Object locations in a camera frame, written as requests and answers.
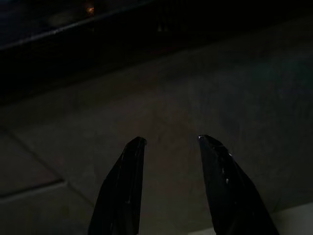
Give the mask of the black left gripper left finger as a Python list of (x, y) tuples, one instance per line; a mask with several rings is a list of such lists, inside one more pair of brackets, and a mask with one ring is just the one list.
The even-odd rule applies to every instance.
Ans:
[(128, 142), (100, 188), (89, 235), (139, 234), (146, 140)]

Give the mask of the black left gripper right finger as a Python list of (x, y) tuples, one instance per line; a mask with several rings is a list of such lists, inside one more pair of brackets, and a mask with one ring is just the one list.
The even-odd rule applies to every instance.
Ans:
[(228, 149), (199, 135), (205, 191), (213, 229), (218, 235), (277, 235), (279, 232), (254, 183)]

